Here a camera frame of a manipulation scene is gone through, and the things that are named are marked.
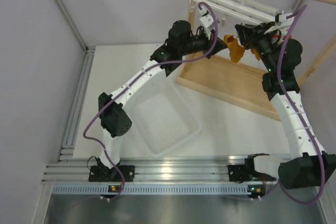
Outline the yellow sock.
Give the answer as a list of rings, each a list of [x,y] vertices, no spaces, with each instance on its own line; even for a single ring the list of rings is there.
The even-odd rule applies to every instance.
[[[231,62],[239,63],[245,53],[245,49],[238,43],[237,38],[233,35],[225,35],[223,41],[229,49]]]
[[[255,55],[256,59],[257,59],[258,61],[260,61],[260,56],[259,56],[259,53],[257,52],[257,50],[253,48],[253,49],[251,49],[250,51],[251,51],[251,53],[252,53],[253,55]]]

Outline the white clip hanger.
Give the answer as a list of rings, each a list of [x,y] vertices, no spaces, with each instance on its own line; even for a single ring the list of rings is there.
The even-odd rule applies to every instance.
[[[245,24],[275,23],[275,16],[282,11],[252,0],[192,0],[206,2],[212,9],[233,17]]]

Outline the orange sock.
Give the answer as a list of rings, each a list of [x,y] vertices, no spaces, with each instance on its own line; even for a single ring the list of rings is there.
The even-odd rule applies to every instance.
[[[279,35],[278,34],[275,34],[275,35],[273,35],[273,37],[272,37],[272,39],[273,40],[277,40],[279,38]]]

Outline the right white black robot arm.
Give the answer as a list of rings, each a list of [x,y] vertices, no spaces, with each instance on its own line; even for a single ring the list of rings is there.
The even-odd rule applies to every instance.
[[[245,49],[254,49],[268,69],[262,88],[276,109],[289,143],[290,159],[269,154],[253,154],[245,159],[245,174],[258,180],[263,174],[280,180],[285,189],[320,186],[335,171],[335,155],[327,154],[315,137],[301,102],[294,69],[301,63],[302,45],[295,39],[287,43],[274,39],[274,25],[237,24],[235,29]]]

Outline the wooden hanging rack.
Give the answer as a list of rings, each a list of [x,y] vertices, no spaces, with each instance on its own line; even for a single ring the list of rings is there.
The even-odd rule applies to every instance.
[[[315,0],[335,4],[335,0]],[[242,63],[212,56],[185,64],[176,76],[177,84],[210,95],[273,120],[279,115],[261,87],[264,71]]]

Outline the white plastic tray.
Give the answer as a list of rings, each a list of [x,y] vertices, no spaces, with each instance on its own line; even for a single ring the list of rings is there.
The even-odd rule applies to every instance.
[[[174,151],[202,129],[200,119],[166,79],[139,95],[128,115],[132,126],[126,141],[141,144],[152,157]]]

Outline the aluminium corner frame post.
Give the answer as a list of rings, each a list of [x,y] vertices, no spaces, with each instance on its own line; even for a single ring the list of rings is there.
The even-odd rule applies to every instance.
[[[69,29],[71,30],[71,32],[73,33],[76,41],[78,42],[78,44],[80,45],[81,49],[86,52],[88,50],[88,47],[84,41],[84,39],[82,38],[74,20],[72,19],[70,13],[68,12],[64,2],[62,0],[54,0],[58,10],[60,11],[62,17],[64,18],[66,24],[68,25]]]

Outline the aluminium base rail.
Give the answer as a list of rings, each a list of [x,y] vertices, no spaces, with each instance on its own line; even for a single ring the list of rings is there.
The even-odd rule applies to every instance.
[[[245,156],[123,159],[122,165],[135,166],[135,183],[227,182],[228,165],[244,164]],[[44,183],[84,183],[88,166],[94,161],[70,159],[48,164],[42,176]]]

